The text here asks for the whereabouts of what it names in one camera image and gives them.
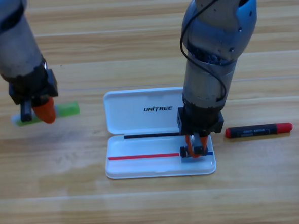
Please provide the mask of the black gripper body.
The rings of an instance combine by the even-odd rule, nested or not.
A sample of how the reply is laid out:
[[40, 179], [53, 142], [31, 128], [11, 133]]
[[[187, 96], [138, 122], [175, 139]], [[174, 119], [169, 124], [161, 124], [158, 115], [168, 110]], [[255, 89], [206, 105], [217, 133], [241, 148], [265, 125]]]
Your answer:
[[[201, 108], [188, 101], [184, 102], [183, 107], [179, 107], [177, 111], [177, 124], [180, 135], [193, 136], [194, 153], [204, 153], [201, 144], [201, 137], [209, 136], [212, 132], [220, 133], [224, 124], [221, 110], [224, 106]], [[181, 147], [182, 154], [188, 154], [188, 148]]]
[[25, 76], [9, 79], [9, 95], [16, 105], [20, 106], [20, 120], [24, 123], [33, 121], [33, 106], [40, 106], [49, 97], [57, 97], [57, 80], [47, 63], [42, 62], [33, 72]]

